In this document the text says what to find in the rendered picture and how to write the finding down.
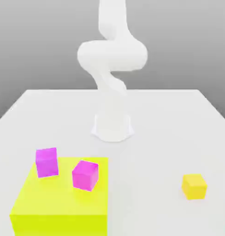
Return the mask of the small magenta cube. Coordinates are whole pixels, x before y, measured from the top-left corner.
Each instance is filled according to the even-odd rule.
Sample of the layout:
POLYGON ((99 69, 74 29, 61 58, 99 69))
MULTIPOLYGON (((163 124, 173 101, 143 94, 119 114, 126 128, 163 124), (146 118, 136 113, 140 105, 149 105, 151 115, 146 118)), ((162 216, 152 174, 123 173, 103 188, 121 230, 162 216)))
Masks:
POLYGON ((97 163, 80 160, 72 171, 73 187, 92 191, 99 178, 97 163))
POLYGON ((36 150, 36 169, 39 178, 57 176, 59 174, 57 148, 36 150))

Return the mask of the small yellow cube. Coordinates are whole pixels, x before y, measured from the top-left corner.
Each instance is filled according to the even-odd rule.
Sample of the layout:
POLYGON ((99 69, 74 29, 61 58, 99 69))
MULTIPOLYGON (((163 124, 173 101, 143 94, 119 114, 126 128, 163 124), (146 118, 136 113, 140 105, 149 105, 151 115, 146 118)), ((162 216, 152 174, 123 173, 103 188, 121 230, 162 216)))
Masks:
POLYGON ((204 199, 207 183, 201 174, 185 174, 182 179, 182 191, 188 200, 204 199))

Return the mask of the large yellow box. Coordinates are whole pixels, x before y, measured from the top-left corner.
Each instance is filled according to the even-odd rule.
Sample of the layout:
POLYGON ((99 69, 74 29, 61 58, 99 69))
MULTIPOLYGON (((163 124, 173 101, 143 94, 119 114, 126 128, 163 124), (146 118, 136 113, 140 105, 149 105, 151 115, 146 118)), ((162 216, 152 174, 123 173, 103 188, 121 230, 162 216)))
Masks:
POLYGON ((10 212, 15 236, 107 236, 108 158, 91 157, 99 179, 92 191, 73 187, 80 161, 60 157, 59 175, 38 178, 32 167, 10 212))

